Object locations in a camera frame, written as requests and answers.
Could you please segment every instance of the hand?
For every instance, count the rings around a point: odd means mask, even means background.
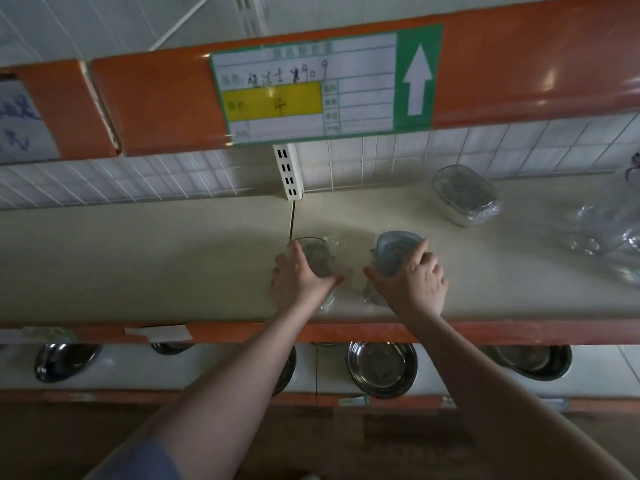
[[[300,306],[308,313],[309,318],[344,277],[318,278],[311,271],[300,243],[293,240],[289,247],[291,257],[284,254],[276,256],[276,267],[271,272],[271,295],[278,311]]]
[[[371,267],[363,270],[396,315],[407,305],[431,315],[442,313],[449,283],[442,277],[444,270],[436,255],[427,252],[428,246],[427,240],[421,241],[391,278]]]

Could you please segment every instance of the metal basin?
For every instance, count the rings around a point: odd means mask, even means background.
[[[279,394],[289,384],[293,377],[293,372],[296,370],[296,348],[291,349],[287,363],[284,364],[284,369],[280,373],[278,382],[276,382],[276,389],[273,390],[273,395]]]
[[[187,349],[193,347],[193,344],[185,344],[182,342],[162,342],[151,344],[153,350],[161,355],[177,355]]]
[[[411,344],[352,342],[347,366],[356,385],[380,399],[400,397],[413,385],[418,359]]]
[[[89,366],[102,349],[90,344],[47,344],[36,356],[36,379],[54,383],[69,379]]]
[[[571,347],[493,346],[490,356],[498,364],[536,381],[560,379],[571,368]]]

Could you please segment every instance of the sleeve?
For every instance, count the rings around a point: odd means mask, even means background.
[[[173,460],[157,440],[146,440],[117,451],[86,480],[181,480]]]

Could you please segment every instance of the white arrow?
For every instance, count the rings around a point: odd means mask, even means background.
[[[418,45],[409,69],[404,76],[403,82],[409,84],[409,107],[407,108],[407,116],[415,116],[422,114],[422,106],[424,104],[424,85],[428,80],[433,79],[431,69],[427,63],[427,57],[424,55],[422,44]]]

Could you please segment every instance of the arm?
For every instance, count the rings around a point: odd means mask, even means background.
[[[341,281],[316,277],[299,243],[290,246],[291,258],[277,256],[272,271],[276,315],[238,354],[196,380],[134,435],[158,440],[182,480],[233,478],[300,329]]]
[[[633,479],[560,414],[503,374],[441,318],[448,282],[422,241],[392,278],[365,274],[436,366],[476,441],[504,479]]]

